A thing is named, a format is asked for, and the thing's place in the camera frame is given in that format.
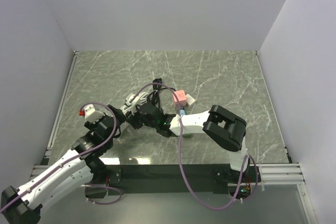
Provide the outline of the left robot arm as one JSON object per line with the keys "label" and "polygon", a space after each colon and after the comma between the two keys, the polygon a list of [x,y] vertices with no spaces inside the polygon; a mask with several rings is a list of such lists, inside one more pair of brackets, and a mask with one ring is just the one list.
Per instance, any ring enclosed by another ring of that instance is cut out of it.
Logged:
{"label": "left robot arm", "polygon": [[121,134],[120,125],[126,116],[111,105],[107,115],[95,103],[85,104],[79,115],[85,118],[88,132],[53,165],[31,181],[15,188],[7,187],[1,194],[1,214],[8,223],[38,223],[41,210],[57,196],[89,182],[99,183],[107,175],[100,159]]}

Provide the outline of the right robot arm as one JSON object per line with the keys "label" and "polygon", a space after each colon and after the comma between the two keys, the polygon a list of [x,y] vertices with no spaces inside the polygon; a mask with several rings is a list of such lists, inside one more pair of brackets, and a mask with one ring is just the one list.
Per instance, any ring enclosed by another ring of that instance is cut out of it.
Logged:
{"label": "right robot arm", "polygon": [[247,122],[220,105],[198,114],[178,115],[165,114],[147,102],[137,105],[135,111],[127,112],[126,116],[134,129],[147,126],[164,137],[206,134],[227,151],[232,179],[241,182],[249,175],[245,144]]}

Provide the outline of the green power strip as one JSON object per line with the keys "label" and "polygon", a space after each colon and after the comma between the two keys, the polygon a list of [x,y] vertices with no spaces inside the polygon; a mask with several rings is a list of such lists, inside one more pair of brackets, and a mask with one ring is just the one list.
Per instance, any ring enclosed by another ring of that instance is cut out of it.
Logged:
{"label": "green power strip", "polygon": [[[182,105],[178,104],[178,105],[176,106],[176,112],[177,112],[177,114],[178,114],[179,116],[181,116],[181,115],[180,115],[180,109],[184,109],[184,107],[183,107]],[[186,133],[185,131],[183,131],[182,136],[183,136],[184,138],[191,138],[191,137],[192,137],[192,134],[191,134],[191,133]]]}

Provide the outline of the small white charger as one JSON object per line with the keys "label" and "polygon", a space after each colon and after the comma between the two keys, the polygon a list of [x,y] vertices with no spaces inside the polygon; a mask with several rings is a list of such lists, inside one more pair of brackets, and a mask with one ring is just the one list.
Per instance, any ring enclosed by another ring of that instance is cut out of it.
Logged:
{"label": "small white charger", "polygon": [[192,106],[195,102],[196,100],[190,94],[186,95],[186,105],[187,106]]}

